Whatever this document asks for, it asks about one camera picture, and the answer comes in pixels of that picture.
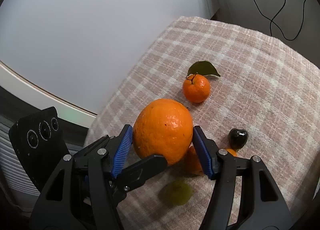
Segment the green grape fruit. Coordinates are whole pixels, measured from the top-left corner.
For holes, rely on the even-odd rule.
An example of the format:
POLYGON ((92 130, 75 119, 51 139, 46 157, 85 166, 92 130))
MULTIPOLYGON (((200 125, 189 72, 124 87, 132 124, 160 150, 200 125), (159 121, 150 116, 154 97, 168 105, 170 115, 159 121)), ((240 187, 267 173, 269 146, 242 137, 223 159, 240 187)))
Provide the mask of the green grape fruit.
POLYGON ((158 198, 167 207, 185 205, 193 195, 193 189, 183 180, 175 180, 165 185, 159 192, 158 198))

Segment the large bumpy orange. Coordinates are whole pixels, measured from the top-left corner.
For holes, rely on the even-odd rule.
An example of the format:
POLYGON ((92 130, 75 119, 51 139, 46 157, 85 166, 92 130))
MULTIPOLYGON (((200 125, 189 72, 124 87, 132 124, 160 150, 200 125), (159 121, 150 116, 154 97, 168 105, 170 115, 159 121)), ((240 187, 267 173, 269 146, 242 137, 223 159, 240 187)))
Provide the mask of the large bumpy orange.
POLYGON ((173 99, 161 98, 148 104, 133 126, 133 147, 139 158, 163 155, 168 166, 184 157, 192 138, 192 116, 173 99))

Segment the small mandarin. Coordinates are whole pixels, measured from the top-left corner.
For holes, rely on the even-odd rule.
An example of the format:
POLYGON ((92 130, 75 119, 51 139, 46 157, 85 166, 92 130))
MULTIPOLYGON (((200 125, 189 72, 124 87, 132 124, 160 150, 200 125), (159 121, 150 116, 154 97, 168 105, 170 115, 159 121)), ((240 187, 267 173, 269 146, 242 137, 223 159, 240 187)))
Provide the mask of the small mandarin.
POLYGON ((203 169, 193 145, 188 148, 188 151, 184 156, 183 163, 184 169, 187 173, 193 175, 203 175, 203 169))

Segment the small kumquat orange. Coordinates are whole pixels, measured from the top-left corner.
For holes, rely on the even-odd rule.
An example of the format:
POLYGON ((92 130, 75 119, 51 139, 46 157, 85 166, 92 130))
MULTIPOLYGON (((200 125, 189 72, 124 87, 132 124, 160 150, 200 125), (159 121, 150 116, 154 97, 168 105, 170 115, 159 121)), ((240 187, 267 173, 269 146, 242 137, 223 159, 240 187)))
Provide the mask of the small kumquat orange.
POLYGON ((234 157, 237 157, 237 152, 233 149, 226 149, 227 152, 229 152, 230 154, 232 154, 234 157))

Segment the dark cherry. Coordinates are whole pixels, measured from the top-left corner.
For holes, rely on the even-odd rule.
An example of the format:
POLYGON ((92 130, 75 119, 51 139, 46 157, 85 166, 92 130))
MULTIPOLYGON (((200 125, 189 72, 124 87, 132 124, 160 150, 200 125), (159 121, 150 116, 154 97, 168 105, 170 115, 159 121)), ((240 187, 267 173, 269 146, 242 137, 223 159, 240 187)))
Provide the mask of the dark cherry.
POLYGON ((230 147, 238 151, 242 149, 248 140, 248 132, 245 129, 233 128, 229 131, 228 142, 230 147))

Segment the mandarin with green leaf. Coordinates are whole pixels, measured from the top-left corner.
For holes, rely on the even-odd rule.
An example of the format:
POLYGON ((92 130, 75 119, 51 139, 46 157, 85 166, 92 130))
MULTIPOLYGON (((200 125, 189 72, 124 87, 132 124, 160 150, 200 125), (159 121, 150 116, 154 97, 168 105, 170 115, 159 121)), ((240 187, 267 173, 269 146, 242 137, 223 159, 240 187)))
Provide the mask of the mandarin with green leaf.
POLYGON ((214 65, 207 61, 195 62, 188 69, 182 90, 191 103, 202 103, 210 96, 210 82, 207 76, 221 77, 214 65))

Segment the pink plaid tablecloth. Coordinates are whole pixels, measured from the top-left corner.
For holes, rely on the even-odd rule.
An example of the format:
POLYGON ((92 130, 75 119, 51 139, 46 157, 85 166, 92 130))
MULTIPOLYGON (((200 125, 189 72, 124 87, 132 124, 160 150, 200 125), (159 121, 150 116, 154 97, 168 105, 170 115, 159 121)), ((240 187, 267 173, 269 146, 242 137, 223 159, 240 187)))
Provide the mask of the pink plaid tablecloth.
POLYGON ((238 155, 258 155, 298 220, 319 178, 319 68, 283 42, 258 31, 200 17, 171 23, 140 58, 88 130, 86 144, 117 135, 152 101, 182 103, 221 148, 232 128, 249 139, 238 155), (191 104, 182 93, 189 67, 207 60, 210 97, 191 104))

